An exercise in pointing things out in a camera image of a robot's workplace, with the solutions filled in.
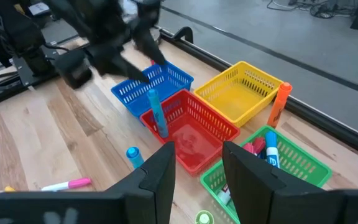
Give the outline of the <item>blue plastic basket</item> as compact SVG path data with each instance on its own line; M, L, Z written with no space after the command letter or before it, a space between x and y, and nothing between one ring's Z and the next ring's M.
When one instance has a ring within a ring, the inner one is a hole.
M167 99L181 89L190 90L194 78L167 62L164 67L154 64L142 71L150 79L150 83L138 80L125 80L111 88L112 94L139 119L140 115L150 109L147 92L156 89L160 101Z

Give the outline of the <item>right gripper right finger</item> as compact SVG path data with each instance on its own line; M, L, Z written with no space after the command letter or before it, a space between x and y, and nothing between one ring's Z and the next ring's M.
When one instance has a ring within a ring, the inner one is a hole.
M241 224L358 224L358 190L324 190L231 141L223 165Z

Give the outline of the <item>pink Expo whiteboard marker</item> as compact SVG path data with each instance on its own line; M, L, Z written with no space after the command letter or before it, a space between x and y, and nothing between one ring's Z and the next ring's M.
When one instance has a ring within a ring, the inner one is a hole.
M252 143L248 142L245 145L243 145L242 148L245 149L247 152L253 154L253 155L257 155L257 153L255 152L255 148L254 148Z

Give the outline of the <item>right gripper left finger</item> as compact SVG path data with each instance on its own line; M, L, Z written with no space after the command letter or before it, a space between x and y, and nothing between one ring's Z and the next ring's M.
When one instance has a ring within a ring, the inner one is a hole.
M175 144L99 192L3 192L0 224L169 224L175 189Z

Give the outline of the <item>blue highlighter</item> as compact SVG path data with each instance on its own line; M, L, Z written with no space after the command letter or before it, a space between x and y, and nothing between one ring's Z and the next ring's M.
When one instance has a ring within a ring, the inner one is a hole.
M131 164L135 169L140 167L144 163L144 159L138 147L134 147L134 146L130 147L126 151L126 157L131 162Z
M167 122L158 96L158 91L154 88L150 89L147 92L147 97L149 99L150 107L154 115L158 133L161 138L167 138L168 137Z

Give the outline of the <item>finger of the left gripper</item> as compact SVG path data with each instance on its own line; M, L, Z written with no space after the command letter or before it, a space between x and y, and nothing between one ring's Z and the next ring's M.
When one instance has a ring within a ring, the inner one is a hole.
M165 65L166 59L159 49L160 31L146 21L135 21L132 27L132 40L137 50L159 65Z
M138 80L142 83L150 83L147 76L122 57L122 50L123 47L110 45L91 45L86 48L90 64L97 69L101 76L110 74Z

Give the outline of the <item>green plastic basket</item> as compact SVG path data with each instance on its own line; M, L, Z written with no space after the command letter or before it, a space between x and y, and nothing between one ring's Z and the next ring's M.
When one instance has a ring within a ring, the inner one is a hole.
M329 180L332 176L332 171L327 165L289 140L280 131L270 126L265 125L259 128L254 134L251 134L245 139L241 143L241 146L249 142L254 142L256 138L264 137L269 131L277 135L277 148L281 170L317 187L322 187ZM226 184L222 160L204 172L200 177L200 182L206 191L214 198L218 211L225 216L228 224L241 224L232 200L224 204L218 197L218 193Z

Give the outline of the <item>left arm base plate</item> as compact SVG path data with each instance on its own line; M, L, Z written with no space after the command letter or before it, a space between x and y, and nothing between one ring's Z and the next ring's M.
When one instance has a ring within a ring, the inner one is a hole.
M24 86L38 85L57 76L54 67L58 53L44 46L30 50L19 56L13 56L14 66Z

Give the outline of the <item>orange highlighter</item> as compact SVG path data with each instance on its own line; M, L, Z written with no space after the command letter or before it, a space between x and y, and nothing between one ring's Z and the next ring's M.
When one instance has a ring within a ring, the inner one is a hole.
M290 83L284 82L280 84L278 92L273 103L270 116L268 118L267 124L273 128L277 127L278 121L281 117L281 113L284 110L284 107L287 103L287 99L292 91L293 87Z

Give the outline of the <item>red Expo whiteboard marker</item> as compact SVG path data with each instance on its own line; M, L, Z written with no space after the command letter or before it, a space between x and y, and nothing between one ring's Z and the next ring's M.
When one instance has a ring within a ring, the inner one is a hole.
M255 152L260 159L265 159L265 139L262 137L256 138L253 142ZM228 184L225 184L221 191L218 193L218 198L222 201L223 204L227 205L231 199L231 193L229 191Z

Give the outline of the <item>light green highlighter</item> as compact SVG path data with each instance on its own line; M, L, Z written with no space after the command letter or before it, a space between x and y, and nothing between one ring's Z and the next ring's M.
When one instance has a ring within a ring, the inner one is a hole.
M201 210L196 214L195 224L214 224L214 217L209 211Z

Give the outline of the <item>pink cap white marker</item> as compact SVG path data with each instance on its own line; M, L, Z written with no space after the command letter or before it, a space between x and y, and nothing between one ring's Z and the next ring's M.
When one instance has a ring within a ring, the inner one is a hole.
M81 179L71 180L68 182L62 182L59 184L49 185L49 186L41 188L41 191L57 192L57 191L61 191L61 190L76 189L76 188L87 186L89 184L91 184L91 179L88 177L84 177Z

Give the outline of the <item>black frame clamp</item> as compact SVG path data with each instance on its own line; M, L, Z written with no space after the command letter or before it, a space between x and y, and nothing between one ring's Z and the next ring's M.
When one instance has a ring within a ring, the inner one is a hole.
M173 40L180 40L184 38L185 41L193 44L193 30L188 27L182 27L181 29L179 29L173 36L172 39Z

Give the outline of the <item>yellow plastic basket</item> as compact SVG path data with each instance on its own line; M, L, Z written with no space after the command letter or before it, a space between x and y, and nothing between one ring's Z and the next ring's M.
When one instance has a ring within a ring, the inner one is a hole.
M240 61L201 85L194 94L240 128L270 104L282 83Z

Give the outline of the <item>blue Expo whiteboard marker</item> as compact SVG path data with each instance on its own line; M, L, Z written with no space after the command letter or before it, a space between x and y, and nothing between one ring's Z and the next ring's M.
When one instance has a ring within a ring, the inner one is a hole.
M277 135L273 131L265 134L267 162L277 168L280 167L279 153L277 148Z

